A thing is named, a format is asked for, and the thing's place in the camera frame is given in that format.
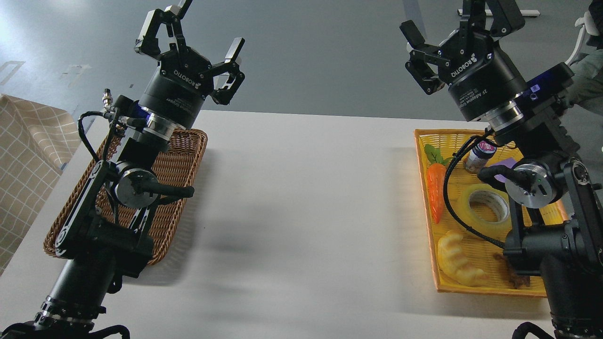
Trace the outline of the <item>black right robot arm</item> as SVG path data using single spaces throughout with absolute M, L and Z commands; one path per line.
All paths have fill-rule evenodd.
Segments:
M 560 116 L 562 95 L 573 75 L 560 63 L 525 81 L 498 39 L 523 28 L 514 0 L 465 0 L 459 27 L 439 45 L 425 42 L 413 21 L 400 30 L 407 39 L 405 67 L 426 94 L 444 86 L 466 121 L 489 130 L 455 154 L 456 164 L 487 137 L 514 143 L 522 159 L 512 168 L 481 169 L 481 182 L 507 193 L 511 232 L 503 250 L 518 275 L 544 281 L 555 337 L 602 337 L 602 205 Z

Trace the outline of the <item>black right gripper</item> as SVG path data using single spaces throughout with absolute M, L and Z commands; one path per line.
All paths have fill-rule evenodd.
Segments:
M 480 120 L 491 110 L 513 101 L 527 88 L 525 79 L 502 51 L 499 41 L 483 31 L 487 8 L 492 14 L 488 29 L 492 37 L 508 36 L 525 26 L 514 0 L 464 0 L 459 29 L 451 32 L 439 48 L 425 42 L 414 21 L 405 21 L 399 26 L 410 46 L 409 60 L 405 63 L 407 71 L 427 95 L 448 84 L 448 93 L 466 121 Z M 469 47 L 461 42 L 460 32 L 472 32 Z M 439 49 L 448 62 L 439 66 L 437 75 L 430 66 L 438 64 Z

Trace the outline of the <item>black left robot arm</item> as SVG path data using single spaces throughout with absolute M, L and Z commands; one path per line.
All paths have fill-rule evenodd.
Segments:
M 168 150 L 175 129 L 192 127 L 207 97 L 228 105 L 244 81 L 237 62 L 243 38 L 233 41 L 219 64 L 187 45 L 181 20 L 190 4 L 181 0 L 148 12 L 134 50 L 157 60 L 157 69 L 142 97 L 113 101 L 106 89 L 103 110 L 82 114 L 109 122 L 100 155 L 78 120 L 79 136 L 95 163 L 56 236 L 56 255 L 66 264 L 36 318 L 7 327 L 3 339 L 130 337 L 123 325 L 95 332 L 93 320 L 106 312 L 105 295 L 118 292 L 123 277 L 137 278 L 152 258 L 148 232 L 158 207 L 194 195 L 191 186 L 160 183 L 152 165 Z

